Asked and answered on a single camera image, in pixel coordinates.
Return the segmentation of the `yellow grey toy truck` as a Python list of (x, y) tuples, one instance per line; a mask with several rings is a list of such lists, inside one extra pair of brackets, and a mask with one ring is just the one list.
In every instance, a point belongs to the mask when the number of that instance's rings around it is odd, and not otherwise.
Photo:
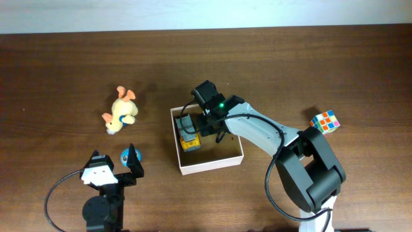
[(194, 124), (190, 115), (186, 115), (182, 118), (175, 118), (175, 123), (178, 128), (180, 136), (180, 144), (184, 152), (190, 152), (197, 150), (201, 147), (200, 138), (198, 134), (191, 134), (195, 131)]

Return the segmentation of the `white cardboard box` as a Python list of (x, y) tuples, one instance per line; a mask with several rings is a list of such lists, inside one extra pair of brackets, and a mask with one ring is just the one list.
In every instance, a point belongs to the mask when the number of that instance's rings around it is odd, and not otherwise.
[(171, 108), (174, 143), (178, 165), (182, 175), (189, 175), (213, 169), (240, 165), (243, 157), (243, 146), (239, 136), (226, 134), (220, 143), (216, 143), (216, 135), (200, 137), (200, 148), (184, 151), (180, 143), (180, 134), (176, 125), (182, 106)]

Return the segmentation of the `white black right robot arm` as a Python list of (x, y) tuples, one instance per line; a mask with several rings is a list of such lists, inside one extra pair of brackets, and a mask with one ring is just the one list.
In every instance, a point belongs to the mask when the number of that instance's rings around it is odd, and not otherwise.
[[(346, 180), (341, 163), (322, 131), (301, 131), (259, 113), (241, 97), (229, 98), (205, 81), (191, 91), (202, 110), (197, 132), (203, 136), (231, 133), (247, 139), (272, 157), (265, 174), (265, 193), (286, 218), (300, 223), (300, 231), (333, 231), (333, 205)], [(298, 217), (286, 213), (270, 194), (270, 174), (276, 169)]]

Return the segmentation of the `colourful puzzle cube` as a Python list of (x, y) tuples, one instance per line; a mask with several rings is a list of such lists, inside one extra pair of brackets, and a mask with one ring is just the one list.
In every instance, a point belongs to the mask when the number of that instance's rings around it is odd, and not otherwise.
[(316, 115), (310, 121), (310, 125), (318, 129), (324, 135), (335, 131), (338, 127), (341, 126), (332, 110), (328, 110)]

